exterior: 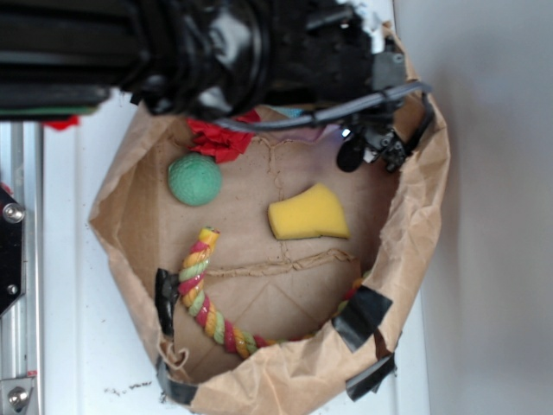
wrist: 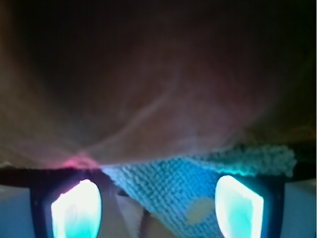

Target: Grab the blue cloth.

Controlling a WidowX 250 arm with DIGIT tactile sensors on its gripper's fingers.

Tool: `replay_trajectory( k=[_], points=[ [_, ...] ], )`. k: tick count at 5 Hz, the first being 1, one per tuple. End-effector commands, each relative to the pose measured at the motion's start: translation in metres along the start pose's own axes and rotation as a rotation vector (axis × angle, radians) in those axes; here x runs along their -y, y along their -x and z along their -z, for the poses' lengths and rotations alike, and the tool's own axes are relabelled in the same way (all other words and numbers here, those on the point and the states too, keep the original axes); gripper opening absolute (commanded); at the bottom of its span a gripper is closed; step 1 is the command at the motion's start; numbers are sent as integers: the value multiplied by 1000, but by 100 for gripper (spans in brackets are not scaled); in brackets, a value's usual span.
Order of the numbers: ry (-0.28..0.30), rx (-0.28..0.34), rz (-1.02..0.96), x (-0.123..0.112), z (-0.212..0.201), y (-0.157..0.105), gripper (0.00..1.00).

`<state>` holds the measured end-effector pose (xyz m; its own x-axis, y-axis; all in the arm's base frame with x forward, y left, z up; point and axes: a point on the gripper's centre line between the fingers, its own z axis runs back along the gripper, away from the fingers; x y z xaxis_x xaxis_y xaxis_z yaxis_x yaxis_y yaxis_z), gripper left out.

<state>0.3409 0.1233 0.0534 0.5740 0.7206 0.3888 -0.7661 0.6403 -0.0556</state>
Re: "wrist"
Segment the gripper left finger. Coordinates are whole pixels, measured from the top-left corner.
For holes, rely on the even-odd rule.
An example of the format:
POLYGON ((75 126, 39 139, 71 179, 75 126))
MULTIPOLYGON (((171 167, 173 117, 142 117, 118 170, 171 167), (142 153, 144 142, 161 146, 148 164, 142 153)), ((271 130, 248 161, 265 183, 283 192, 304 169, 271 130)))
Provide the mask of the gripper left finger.
POLYGON ((96 238, 102 221, 102 197, 88 178, 66 181, 32 194, 37 238, 96 238))

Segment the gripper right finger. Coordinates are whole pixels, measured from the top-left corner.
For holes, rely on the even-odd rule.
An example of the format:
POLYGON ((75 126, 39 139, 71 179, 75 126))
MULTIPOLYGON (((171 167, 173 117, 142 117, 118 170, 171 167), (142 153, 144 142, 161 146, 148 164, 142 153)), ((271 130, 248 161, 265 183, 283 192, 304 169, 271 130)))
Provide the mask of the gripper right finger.
POLYGON ((278 238, 284 184, 275 179, 224 175, 215 188, 215 213, 225 238, 278 238))

